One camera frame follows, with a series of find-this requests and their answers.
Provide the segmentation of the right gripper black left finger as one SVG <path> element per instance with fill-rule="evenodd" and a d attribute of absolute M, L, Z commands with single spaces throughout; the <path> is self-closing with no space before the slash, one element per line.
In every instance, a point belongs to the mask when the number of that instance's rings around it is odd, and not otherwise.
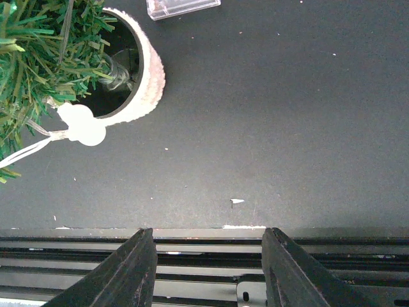
<path fill-rule="evenodd" d="M 151 228 L 141 229 L 100 265 L 45 306 L 151 306 L 157 250 Z"/>

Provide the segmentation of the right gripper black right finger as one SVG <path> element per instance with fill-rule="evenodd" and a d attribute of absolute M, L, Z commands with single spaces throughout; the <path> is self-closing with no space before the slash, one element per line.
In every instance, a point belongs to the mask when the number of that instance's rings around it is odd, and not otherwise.
<path fill-rule="evenodd" d="M 278 228 L 262 237 L 268 306 L 376 306 L 334 276 Z"/>

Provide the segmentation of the small green christmas tree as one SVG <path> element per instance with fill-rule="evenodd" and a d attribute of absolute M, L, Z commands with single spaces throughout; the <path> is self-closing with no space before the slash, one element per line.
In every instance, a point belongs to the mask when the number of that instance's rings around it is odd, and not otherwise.
<path fill-rule="evenodd" d="M 104 32 L 117 18 L 103 1 L 1 2 L 1 182 L 10 166 L 67 130 L 46 131 L 42 116 L 90 95 L 110 79 Z"/>

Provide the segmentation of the clear light battery box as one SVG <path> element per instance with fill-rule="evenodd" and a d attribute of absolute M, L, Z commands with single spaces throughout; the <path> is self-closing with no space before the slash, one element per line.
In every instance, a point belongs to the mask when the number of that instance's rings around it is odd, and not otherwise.
<path fill-rule="evenodd" d="M 184 15 L 221 5 L 221 0 L 146 0 L 147 12 L 152 20 Z"/>

